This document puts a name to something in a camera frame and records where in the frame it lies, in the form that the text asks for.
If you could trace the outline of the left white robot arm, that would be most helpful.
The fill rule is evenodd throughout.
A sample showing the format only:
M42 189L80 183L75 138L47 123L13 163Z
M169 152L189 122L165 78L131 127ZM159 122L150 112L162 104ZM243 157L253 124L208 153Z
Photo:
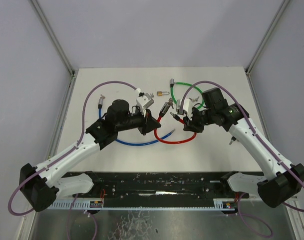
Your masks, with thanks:
M103 150L116 141L118 133L138 129L142 135L161 127L152 117L152 99L139 97L130 112L129 103L123 99L114 100L106 113L85 129L73 145L47 161L36 166L27 163L20 169L19 186L21 193L36 212L47 209L59 196L86 193L96 197L101 193L101 184L88 174L78 177L62 177L81 161Z

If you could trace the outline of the red cable lock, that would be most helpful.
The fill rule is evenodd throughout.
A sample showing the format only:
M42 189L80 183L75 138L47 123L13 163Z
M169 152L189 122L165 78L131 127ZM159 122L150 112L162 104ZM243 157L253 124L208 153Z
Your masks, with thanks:
M167 105L167 102L164 103L164 105L162 106L160 112L159 112L159 116L157 118L157 121L160 123L161 119L164 117L164 115L168 112L170 106ZM185 124L184 121L176 114L176 113L172 113L170 112L170 115L178 122L180 122L181 124ZM190 141L192 141L193 139L196 138L197 134L193 133L193 135L187 139L184 140L176 140L176 141L168 141L168 140L164 140L161 139L158 134L157 134L157 130L155 129L153 131L154 137L156 138L156 140L158 140L159 142L163 143L163 144L167 144L167 145L180 145L180 144L185 144L188 143Z

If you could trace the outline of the brass padlock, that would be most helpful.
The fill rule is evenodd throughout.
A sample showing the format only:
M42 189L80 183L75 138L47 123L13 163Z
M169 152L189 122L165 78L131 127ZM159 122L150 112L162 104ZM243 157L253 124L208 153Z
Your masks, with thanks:
M157 96L161 97L161 96L167 96L170 93L168 91L157 91Z

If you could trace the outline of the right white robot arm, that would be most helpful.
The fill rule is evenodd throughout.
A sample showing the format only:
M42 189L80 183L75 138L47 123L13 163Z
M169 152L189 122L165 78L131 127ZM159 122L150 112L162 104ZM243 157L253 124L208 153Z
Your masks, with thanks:
M190 100L179 100L177 112L185 115L184 130L202 133L205 126L217 125L239 141L257 162L263 176L232 171L223 176L220 193L231 197L236 192L259 196L275 208L300 192L304 182L304 166L293 164L260 133L241 105L229 105L218 87L202 93L204 110Z

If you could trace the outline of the green lock keys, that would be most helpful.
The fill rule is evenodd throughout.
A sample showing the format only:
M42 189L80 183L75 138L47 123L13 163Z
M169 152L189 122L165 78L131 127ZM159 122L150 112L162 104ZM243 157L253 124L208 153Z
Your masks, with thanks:
M197 98L189 98L189 100L190 100L191 102L193 102L193 103L196 103L196 102L198 102L199 97L197 97Z

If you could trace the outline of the red lock keys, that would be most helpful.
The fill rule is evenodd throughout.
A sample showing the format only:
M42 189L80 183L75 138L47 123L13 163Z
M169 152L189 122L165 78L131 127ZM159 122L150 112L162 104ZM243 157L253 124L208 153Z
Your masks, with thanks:
M174 108L173 100L171 98L168 99L167 105L170 106L172 109Z

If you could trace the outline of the green cable lock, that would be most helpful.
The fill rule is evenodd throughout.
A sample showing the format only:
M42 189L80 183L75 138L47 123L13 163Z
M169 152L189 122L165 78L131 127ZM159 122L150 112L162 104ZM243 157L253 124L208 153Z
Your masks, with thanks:
M176 82L173 78L170 79L170 95L171 98L173 100L173 103L176 104L177 99L175 98L174 95L174 85L181 85L181 86L186 86L186 87L190 87L192 84L187 83L187 82ZM200 97L202 95L202 91L198 88L198 87L194 87L194 89L200 94L198 97ZM205 108L205 102L202 99L201 102L193 102L193 106L196 107L197 109L201 109L201 108Z

